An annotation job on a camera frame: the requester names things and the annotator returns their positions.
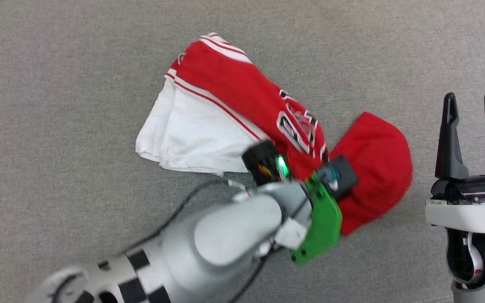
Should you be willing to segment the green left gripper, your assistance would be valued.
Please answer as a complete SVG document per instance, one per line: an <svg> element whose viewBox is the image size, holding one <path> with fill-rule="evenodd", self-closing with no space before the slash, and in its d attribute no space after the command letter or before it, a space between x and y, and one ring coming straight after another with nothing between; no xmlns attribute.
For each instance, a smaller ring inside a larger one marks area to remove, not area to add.
<svg viewBox="0 0 485 303"><path fill-rule="evenodd" d="M315 172L305 181L312 202L312 224L301 246L291 250L291 260L298 266L333 249L341 235L343 215L323 179Z"/></svg>

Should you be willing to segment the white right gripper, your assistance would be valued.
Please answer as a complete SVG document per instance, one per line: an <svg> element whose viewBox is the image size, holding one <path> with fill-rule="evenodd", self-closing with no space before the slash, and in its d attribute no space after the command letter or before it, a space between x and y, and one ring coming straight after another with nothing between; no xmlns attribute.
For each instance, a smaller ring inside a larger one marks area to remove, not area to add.
<svg viewBox="0 0 485 303"><path fill-rule="evenodd" d="M469 177L458 139L456 95L443 98L435 177L426 199L426 222L433 226L485 234L485 175Z"/></svg>

